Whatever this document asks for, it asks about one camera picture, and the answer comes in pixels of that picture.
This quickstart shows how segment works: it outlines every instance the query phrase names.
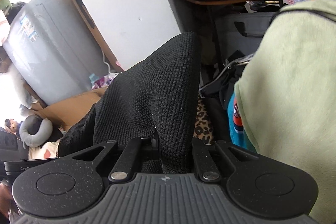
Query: teal fabric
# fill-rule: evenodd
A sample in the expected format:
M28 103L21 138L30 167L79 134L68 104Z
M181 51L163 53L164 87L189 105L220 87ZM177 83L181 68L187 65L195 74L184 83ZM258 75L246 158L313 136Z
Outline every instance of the teal fabric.
M229 104L227 106L227 115L229 120L229 128L230 128L230 137L233 144L240 146L242 148L248 149L250 151L256 152L254 146L248 139L246 132L244 130L244 134L239 134L235 131L234 122L233 122L233 110L234 110L234 100L235 94L233 93Z

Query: plush toy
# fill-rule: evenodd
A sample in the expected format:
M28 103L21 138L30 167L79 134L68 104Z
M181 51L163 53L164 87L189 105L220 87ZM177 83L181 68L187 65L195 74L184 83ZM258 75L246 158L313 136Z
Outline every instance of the plush toy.
M56 142L63 137L63 133L48 119L42 119L38 115L30 115L21 123L13 119L5 121L6 127L22 140L24 148L42 147L47 142Z

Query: gray storage bin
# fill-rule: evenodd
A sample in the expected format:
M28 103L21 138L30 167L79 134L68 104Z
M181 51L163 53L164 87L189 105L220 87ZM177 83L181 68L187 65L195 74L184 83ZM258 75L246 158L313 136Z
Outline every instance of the gray storage bin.
M3 47L47 105L89 91L92 73L108 74L72 0L31 0L14 18Z
M255 52L275 12L232 14L216 19L223 60L236 50L245 55Z

